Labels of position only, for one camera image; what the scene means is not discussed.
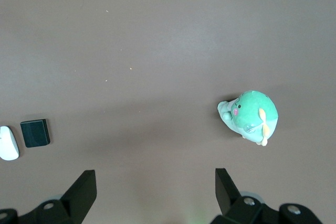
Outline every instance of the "plush toy tail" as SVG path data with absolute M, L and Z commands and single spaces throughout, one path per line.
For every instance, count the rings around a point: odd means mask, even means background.
M 266 124 L 266 112 L 262 108 L 259 109 L 259 116 L 260 116 L 260 118 L 262 119 L 262 122 L 263 122 L 262 123 L 263 124 L 262 125 L 263 126 L 262 127 L 263 140 L 261 141 L 261 145 L 266 146 L 270 130 L 269 130 L 268 125 Z

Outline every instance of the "small square box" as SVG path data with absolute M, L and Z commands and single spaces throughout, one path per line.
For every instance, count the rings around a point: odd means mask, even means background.
M 50 143 L 47 121 L 45 119 L 26 121 L 20 125 L 27 148 L 44 146 Z

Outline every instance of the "plush toy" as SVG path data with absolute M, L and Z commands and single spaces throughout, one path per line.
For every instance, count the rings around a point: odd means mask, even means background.
M 220 102 L 217 108 L 231 130 L 262 146 L 267 145 L 278 122 L 274 103 L 255 90 L 246 91 L 233 101 Z

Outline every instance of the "white computer mouse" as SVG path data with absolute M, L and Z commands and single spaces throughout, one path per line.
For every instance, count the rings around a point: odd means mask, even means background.
M 3 160 L 15 160 L 19 157 L 19 149 L 9 127 L 0 127 L 0 157 Z

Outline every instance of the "screw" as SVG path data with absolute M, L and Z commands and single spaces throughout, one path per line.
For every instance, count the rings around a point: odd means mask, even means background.
M 6 213 L 6 212 L 2 212 L 2 213 L 0 214 L 0 220 L 5 219 L 7 216 L 8 216 L 8 213 Z
M 249 205 L 249 206 L 254 206 L 255 205 L 254 200 L 251 199 L 251 198 L 245 198 L 244 203 Z
M 290 211 L 292 214 L 295 214 L 295 215 L 299 215 L 301 213 L 300 209 L 293 205 L 289 205 L 287 209 L 288 211 Z
M 51 202 L 51 203 L 45 204 L 44 207 L 43 207 L 43 209 L 47 210 L 47 209 L 52 208 L 53 206 L 54 206 L 54 203 Z

